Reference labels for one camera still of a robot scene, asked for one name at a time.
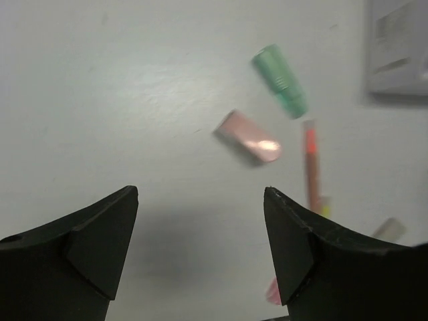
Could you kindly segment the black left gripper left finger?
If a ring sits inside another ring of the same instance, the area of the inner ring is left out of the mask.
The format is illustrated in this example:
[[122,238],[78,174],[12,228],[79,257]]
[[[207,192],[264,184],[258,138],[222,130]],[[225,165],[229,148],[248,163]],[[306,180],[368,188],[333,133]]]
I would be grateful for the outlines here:
[[138,211],[126,186],[79,211],[1,240],[2,320],[105,320]]

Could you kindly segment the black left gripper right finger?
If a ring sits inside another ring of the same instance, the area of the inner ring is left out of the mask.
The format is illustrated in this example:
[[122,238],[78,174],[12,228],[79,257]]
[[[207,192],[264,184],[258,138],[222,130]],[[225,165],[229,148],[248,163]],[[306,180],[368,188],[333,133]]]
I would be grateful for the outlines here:
[[292,320],[426,320],[427,245],[345,228],[276,188],[263,209],[282,304]]

